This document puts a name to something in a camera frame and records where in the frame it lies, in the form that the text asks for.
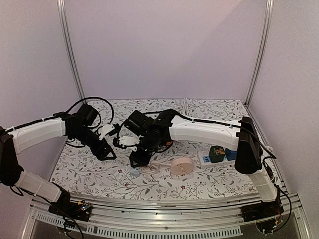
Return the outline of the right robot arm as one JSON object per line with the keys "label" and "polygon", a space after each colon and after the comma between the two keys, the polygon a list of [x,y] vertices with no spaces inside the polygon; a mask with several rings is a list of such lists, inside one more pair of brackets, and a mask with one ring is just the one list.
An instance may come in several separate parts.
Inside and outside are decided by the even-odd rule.
{"label": "right robot arm", "polygon": [[153,119],[148,113],[135,110],[122,126],[135,134],[138,141],[127,143],[124,138],[117,136],[113,145],[132,148],[129,156],[132,167],[148,166],[151,155],[172,141],[196,141],[236,151],[236,171],[250,178],[261,198],[259,203],[241,207],[244,221],[283,213],[281,195],[284,192],[271,177],[271,169],[262,157],[266,147],[259,141],[250,117],[235,121],[213,121],[191,118],[168,109],[160,111]]}

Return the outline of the dark green cube socket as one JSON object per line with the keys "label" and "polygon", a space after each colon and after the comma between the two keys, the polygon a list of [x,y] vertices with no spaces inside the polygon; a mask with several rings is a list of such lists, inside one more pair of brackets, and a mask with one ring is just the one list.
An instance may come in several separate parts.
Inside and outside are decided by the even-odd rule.
{"label": "dark green cube socket", "polygon": [[219,163],[224,160],[225,151],[223,147],[212,146],[209,151],[209,158],[211,163]]}

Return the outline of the pink round power strip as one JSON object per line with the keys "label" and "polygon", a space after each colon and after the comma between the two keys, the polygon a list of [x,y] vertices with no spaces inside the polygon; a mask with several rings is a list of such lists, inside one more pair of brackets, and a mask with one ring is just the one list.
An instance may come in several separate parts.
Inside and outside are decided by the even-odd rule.
{"label": "pink round power strip", "polygon": [[154,175],[160,172],[161,167],[169,167],[171,175],[182,176],[190,174],[195,169],[195,163],[191,158],[176,158],[171,163],[152,162],[148,166],[140,167],[142,175]]}

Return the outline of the light blue power strip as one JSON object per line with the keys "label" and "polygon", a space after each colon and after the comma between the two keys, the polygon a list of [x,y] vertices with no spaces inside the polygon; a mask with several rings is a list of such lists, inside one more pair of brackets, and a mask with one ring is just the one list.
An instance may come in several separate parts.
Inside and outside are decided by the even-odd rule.
{"label": "light blue power strip", "polygon": [[130,168],[129,169],[129,174],[131,175],[131,176],[134,176],[134,177],[139,177],[140,176],[140,171],[139,171],[139,168]]}

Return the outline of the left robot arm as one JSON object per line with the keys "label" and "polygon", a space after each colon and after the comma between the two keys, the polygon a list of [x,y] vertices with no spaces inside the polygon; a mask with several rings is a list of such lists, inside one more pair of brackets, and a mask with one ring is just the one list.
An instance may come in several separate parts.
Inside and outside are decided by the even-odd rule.
{"label": "left robot arm", "polygon": [[114,135],[118,125],[108,123],[93,126],[100,113],[91,105],[83,104],[77,112],[71,110],[54,113],[52,116],[30,123],[0,129],[0,182],[17,195],[28,193],[41,197],[50,204],[49,212],[63,218],[89,221],[92,206],[89,202],[71,202],[70,193],[42,177],[23,169],[17,155],[23,151],[54,138],[67,137],[89,147],[100,161],[114,160],[116,155],[104,139]]}

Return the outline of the white multicolour power strip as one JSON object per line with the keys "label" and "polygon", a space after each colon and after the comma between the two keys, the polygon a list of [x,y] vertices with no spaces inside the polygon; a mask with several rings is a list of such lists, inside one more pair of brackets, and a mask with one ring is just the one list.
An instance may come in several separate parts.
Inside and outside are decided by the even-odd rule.
{"label": "white multicolour power strip", "polygon": [[198,159],[201,168],[213,167],[217,165],[226,165],[233,163],[236,169],[244,170],[259,170],[261,169],[261,157],[264,153],[262,147],[249,147],[249,146],[240,146],[237,150],[236,160],[228,161],[226,156],[224,160],[219,163],[211,163],[209,158],[209,151],[199,151]]}

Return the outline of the blue cube socket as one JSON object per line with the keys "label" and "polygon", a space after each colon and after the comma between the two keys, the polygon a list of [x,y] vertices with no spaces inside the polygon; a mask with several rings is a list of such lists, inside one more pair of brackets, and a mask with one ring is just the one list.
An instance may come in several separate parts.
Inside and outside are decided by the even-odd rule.
{"label": "blue cube socket", "polygon": [[236,160],[237,151],[229,150],[228,148],[226,148],[225,155],[228,161],[234,161]]}

